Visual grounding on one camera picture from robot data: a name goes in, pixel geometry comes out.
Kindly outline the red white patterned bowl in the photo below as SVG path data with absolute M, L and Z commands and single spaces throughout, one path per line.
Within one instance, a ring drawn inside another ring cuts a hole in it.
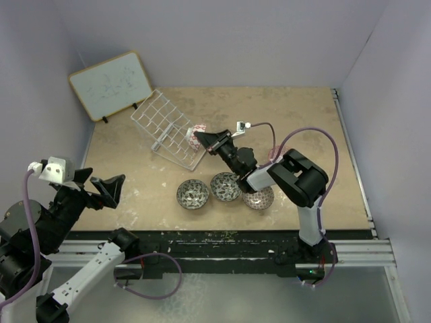
M 199 140 L 197 139 L 197 136 L 195 135 L 195 132 L 205 132 L 206 128 L 207 128 L 206 124 L 196 124 L 188 128 L 185 139 L 187 140 L 189 147 L 193 151 L 198 151 L 201 145 Z

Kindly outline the brown lattice pattern bowl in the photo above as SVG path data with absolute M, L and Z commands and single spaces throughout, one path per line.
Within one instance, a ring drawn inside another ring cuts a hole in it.
M 272 206 L 275 195 L 272 187 L 267 187 L 256 193 L 243 193 L 242 199 L 245 205 L 251 209 L 265 210 Z

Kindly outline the pink dotted bowl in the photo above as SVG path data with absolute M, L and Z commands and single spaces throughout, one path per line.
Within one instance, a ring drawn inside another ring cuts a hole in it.
M 285 145 L 281 151 L 279 150 L 279 148 L 280 148 L 280 145 L 276 145 L 275 148 L 271 148 L 269 150 L 269 153 L 268 153 L 269 162 L 279 162 L 283 158 L 283 155 L 288 150 L 291 149 L 291 147 L 288 145 Z

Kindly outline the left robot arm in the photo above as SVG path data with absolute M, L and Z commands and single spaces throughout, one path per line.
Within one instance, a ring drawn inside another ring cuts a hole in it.
M 57 191 L 49 209 L 30 199 L 29 177 L 44 166 L 28 169 L 22 184 L 23 199 L 12 205 L 1 222 L 2 322 L 68 322 L 82 297 L 121 262 L 136 261 L 137 237 L 124 228 L 116 229 L 75 276 L 50 293 L 38 294 L 44 273 L 51 267 L 48 255 L 55 254 L 84 209 L 114 209 L 118 206 L 125 175 L 101 180 L 92 169 L 73 176 L 77 188 L 54 183 Z

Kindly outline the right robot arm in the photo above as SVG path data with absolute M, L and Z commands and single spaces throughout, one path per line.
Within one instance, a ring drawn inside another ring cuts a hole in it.
M 272 163 L 257 166 L 253 149 L 237 148 L 234 135 L 225 130 L 220 133 L 195 131 L 198 142 L 211 155 L 218 155 L 237 176 L 237 183 L 244 193 L 257 193 L 267 187 L 278 186 L 298 209 L 299 238 L 304 242 L 299 253 L 307 263 L 315 263 L 323 256 L 321 241 L 326 231 L 322 224 L 322 204 L 337 177 L 339 154 L 334 143 L 335 167 L 333 177 L 295 149 L 282 157 L 277 155 Z

